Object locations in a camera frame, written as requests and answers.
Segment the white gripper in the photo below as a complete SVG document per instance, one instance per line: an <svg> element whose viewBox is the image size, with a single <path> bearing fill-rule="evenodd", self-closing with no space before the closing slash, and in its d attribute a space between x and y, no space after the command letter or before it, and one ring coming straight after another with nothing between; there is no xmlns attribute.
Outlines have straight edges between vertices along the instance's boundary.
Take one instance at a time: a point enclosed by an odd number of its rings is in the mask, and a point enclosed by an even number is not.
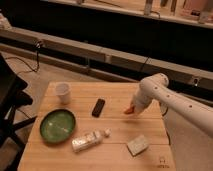
<svg viewBox="0 0 213 171"><path fill-rule="evenodd" d="M139 100L133 100L131 102L131 104L133 106L133 114L134 115L141 114L147 108L147 104L141 103Z"/></svg>

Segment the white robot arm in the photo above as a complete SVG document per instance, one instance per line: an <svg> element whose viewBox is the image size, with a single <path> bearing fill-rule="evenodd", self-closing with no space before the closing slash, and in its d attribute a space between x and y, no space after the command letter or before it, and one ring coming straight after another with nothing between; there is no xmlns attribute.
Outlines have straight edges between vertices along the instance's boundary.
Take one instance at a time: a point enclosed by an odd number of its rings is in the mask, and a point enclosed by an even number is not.
<svg viewBox="0 0 213 171"><path fill-rule="evenodd" d="M163 73L143 78L128 110L140 114L156 99L213 137L213 108L170 90L168 85L169 79Z"/></svg>

